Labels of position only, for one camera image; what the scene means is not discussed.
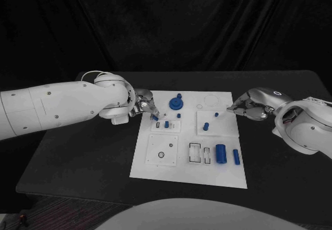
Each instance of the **white round object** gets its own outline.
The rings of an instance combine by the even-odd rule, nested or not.
[[[249,208],[199,199],[165,199],[141,204],[111,217],[96,230],[303,230]]]
[[[203,102],[207,106],[216,106],[217,103],[219,103],[219,99],[213,96],[213,95],[207,95],[204,98],[203,98]]]

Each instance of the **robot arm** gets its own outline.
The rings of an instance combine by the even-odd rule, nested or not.
[[[258,121],[272,114],[272,133],[287,145],[304,154],[320,151],[332,158],[332,107],[327,104],[332,103],[311,97],[292,101],[268,88],[253,88],[235,100],[226,111]]]
[[[0,92],[0,140],[86,121],[96,114],[118,125],[142,112],[158,117],[151,92],[135,90],[113,74],[99,75],[93,84],[74,81]]]

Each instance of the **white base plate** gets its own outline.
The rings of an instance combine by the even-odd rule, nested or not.
[[[235,114],[226,115],[226,120],[213,119],[213,111],[219,111],[219,116],[232,104],[232,94],[229,92],[190,92],[190,91],[151,91],[154,104],[160,111],[160,120],[181,121],[180,132],[151,131],[155,121],[150,121],[150,114],[142,113],[138,138],[135,143],[134,157],[129,177],[152,179],[161,181],[174,181],[193,184],[207,184],[235,188],[246,188],[243,162],[238,140],[238,129]],[[183,108],[171,110],[168,100],[181,94]],[[214,126],[229,127],[233,130],[232,135],[222,136],[216,133],[213,136],[197,136],[197,111],[210,111],[212,119],[209,128]],[[147,164],[147,148],[150,135],[177,136],[177,157],[175,166],[161,164]],[[188,163],[188,143],[200,144],[199,155],[200,163]],[[216,144],[226,146],[226,163],[216,163]],[[203,164],[203,148],[209,148],[210,164]],[[232,150],[238,149],[240,165],[235,165]]]

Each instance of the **black table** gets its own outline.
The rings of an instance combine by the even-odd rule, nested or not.
[[[134,88],[232,92],[269,87],[294,100],[332,101],[311,71],[116,72]],[[92,82],[95,74],[85,77]],[[291,222],[332,226],[332,159],[295,152],[264,122],[236,117],[248,189],[129,178],[141,115],[126,124],[93,119],[46,132],[17,192],[138,205],[165,198],[214,200]]]

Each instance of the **black backdrop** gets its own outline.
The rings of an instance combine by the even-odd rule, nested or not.
[[[330,12],[328,0],[2,0],[0,91],[95,69],[308,69],[327,82]],[[0,142],[4,212],[28,206],[14,188],[43,134]]]

